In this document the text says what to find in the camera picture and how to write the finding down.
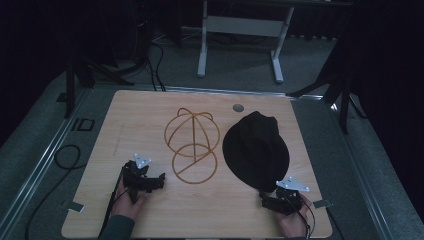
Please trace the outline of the person's left hand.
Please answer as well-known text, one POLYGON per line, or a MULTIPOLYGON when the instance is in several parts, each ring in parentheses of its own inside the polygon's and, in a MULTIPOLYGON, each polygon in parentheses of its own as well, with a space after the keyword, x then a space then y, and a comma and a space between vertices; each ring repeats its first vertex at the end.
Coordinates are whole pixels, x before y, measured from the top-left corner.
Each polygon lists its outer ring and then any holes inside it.
POLYGON ((120 182, 117 188, 117 198, 114 200, 111 215, 124 216, 136 221, 147 199, 147 195, 140 195, 137 197, 137 201, 133 203, 129 194, 126 192, 123 182, 120 182))

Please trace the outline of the black floor bracket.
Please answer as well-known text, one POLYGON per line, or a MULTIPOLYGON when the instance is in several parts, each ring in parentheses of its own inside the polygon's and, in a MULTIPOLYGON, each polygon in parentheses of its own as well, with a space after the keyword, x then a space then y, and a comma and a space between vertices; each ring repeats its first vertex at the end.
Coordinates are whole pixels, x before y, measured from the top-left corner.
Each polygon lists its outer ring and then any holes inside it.
POLYGON ((77 118, 72 124, 72 131, 92 131, 95 126, 94 119, 77 118))

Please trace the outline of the black brimmed hat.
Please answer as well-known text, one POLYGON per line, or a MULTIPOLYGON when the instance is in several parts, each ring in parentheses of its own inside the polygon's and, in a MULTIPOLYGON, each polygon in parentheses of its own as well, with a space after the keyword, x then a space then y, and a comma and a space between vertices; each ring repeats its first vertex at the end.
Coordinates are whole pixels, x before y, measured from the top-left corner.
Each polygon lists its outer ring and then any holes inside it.
POLYGON ((275 117, 258 111, 244 116, 226 133, 222 143, 225 162, 242 182, 271 193, 288 172, 288 147, 275 117))

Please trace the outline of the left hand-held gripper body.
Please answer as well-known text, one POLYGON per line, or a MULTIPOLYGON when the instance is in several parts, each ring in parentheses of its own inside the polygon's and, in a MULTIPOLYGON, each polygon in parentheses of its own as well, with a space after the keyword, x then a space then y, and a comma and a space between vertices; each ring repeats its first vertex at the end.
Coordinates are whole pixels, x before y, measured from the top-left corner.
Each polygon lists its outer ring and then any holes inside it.
POLYGON ((122 168, 122 177, 124 186, 127 187, 130 199, 133 203, 137 202, 140 191, 150 193, 148 188, 147 171, 151 159, 143 158, 139 154, 134 155, 133 160, 129 160, 122 168))

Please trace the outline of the black tripod stand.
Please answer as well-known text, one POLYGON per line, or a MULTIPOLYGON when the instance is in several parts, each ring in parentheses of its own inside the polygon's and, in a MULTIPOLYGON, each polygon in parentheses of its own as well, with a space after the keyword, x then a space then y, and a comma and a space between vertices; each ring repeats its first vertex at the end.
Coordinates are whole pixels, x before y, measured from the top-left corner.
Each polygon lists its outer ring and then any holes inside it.
POLYGON ((76 107, 75 79, 78 79, 83 87, 92 88, 96 82, 92 72, 96 72, 105 79, 111 80, 119 85, 133 86, 132 82, 123 79, 122 76, 134 72, 137 69, 137 66, 130 66, 118 71, 111 71, 86 56, 70 58, 65 71, 65 92, 61 93, 57 98, 58 102, 64 102, 66 104, 64 118, 68 119, 76 107))
POLYGON ((361 60, 361 51, 352 49, 345 41, 339 39, 324 63, 316 81, 300 90, 287 93, 287 96, 299 98, 306 93, 328 85, 321 100, 332 105, 341 98, 338 124, 344 134, 348 133, 347 116, 352 102, 351 88, 355 70, 361 60))

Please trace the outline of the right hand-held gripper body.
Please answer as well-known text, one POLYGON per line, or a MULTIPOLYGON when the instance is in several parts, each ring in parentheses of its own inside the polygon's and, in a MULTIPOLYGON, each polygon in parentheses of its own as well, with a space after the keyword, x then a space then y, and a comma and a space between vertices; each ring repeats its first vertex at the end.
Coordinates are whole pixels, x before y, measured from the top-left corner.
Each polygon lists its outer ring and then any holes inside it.
POLYGON ((310 187, 294 177, 286 177, 276 182, 276 209, 278 213, 291 215, 302 208, 301 192, 309 192, 310 187))

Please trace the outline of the white metal desk frame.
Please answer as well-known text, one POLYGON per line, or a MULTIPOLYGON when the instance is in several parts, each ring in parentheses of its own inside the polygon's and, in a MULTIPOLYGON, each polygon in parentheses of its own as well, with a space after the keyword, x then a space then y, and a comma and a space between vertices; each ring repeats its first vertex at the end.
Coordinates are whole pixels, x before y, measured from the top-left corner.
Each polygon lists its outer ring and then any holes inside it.
POLYGON ((270 60, 274 72, 275 81, 284 81, 283 71, 280 64, 280 53, 287 36, 291 19, 296 7, 317 7, 317 8, 350 8, 353 1, 342 2, 340 0, 228 0, 229 2, 243 2, 246 4, 277 5, 287 7, 283 20, 262 20, 254 18, 239 18, 231 16, 217 16, 208 13, 208 1, 202 0, 202 27, 201 27, 201 48, 198 60, 197 76, 206 75, 207 66, 207 35, 209 33, 240 34, 262 37, 274 37, 278 39, 276 48, 270 52, 270 60))

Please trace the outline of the person's right hand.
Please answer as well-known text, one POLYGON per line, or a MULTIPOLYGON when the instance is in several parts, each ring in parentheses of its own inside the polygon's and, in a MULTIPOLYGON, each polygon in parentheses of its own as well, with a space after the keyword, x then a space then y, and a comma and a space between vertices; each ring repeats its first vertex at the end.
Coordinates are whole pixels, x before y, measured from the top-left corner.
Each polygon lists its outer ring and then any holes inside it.
POLYGON ((278 228, 286 240, 306 240, 307 238, 307 212, 312 203, 304 195, 300 197, 303 206, 299 213, 289 216, 282 213, 274 214, 278 228))

